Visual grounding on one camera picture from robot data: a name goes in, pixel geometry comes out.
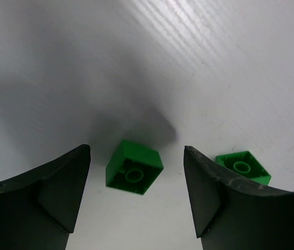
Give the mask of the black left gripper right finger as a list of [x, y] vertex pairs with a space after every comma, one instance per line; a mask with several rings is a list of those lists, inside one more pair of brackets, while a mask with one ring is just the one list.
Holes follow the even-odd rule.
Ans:
[[183, 167], [203, 249], [294, 249], [294, 192], [241, 176], [192, 146]]

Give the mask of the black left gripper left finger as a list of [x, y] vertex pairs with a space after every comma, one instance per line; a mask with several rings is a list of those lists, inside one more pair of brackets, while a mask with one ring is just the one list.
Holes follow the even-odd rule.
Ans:
[[65, 249], [89, 168], [90, 146], [82, 144], [0, 181], [0, 249]]

